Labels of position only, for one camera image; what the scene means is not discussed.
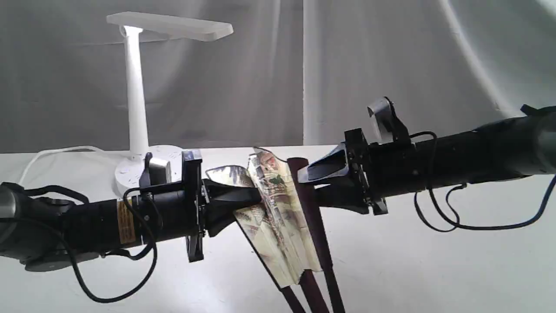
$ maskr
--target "warning sticker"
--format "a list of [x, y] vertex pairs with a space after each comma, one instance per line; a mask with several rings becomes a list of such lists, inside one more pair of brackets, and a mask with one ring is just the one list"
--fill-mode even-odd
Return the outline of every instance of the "warning sticker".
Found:
[[133, 225], [133, 214], [126, 208], [123, 200], [118, 201], [118, 229], [120, 231], [120, 243], [127, 244], [135, 241], [135, 227]]

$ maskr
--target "gray backdrop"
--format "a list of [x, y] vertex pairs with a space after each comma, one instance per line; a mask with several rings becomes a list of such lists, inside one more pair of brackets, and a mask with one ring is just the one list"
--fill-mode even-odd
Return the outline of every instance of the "gray backdrop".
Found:
[[0, 152], [128, 149], [122, 37], [108, 14], [231, 23], [215, 42], [141, 35], [152, 144], [302, 143], [302, 1], [0, 1]]

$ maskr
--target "white tabletop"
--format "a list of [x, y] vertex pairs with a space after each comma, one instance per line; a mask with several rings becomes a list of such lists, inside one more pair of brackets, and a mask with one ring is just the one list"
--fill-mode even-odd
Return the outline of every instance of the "white tabletop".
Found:
[[[318, 159], [332, 146], [270, 148], [281, 158]], [[250, 148], [202, 149], [203, 168], [246, 165]], [[0, 181], [16, 182], [32, 154], [0, 154]], [[31, 168], [24, 186], [58, 184], [91, 201], [116, 198], [117, 154], [62, 153]], [[453, 195], [469, 224], [528, 219], [538, 209], [550, 177], [471, 185]], [[446, 190], [436, 191], [440, 200]], [[439, 227], [425, 193], [425, 214]], [[554, 201], [533, 226], [503, 232], [426, 228], [413, 195], [388, 199], [390, 213], [360, 216], [323, 208], [334, 269], [347, 312], [552, 312], [556, 307]], [[70, 268], [26, 272], [16, 260], [0, 259], [2, 312], [288, 312], [288, 306], [238, 226], [206, 238], [205, 260], [188, 263], [183, 238], [159, 243], [157, 268], [146, 286], [115, 304], [97, 304], [81, 291]], [[109, 257], [80, 264], [90, 289], [112, 297], [133, 288], [150, 258], [138, 262]], [[324, 277], [317, 280], [327, 298]], [[294, 290], [307, 308], [299, 288]]]

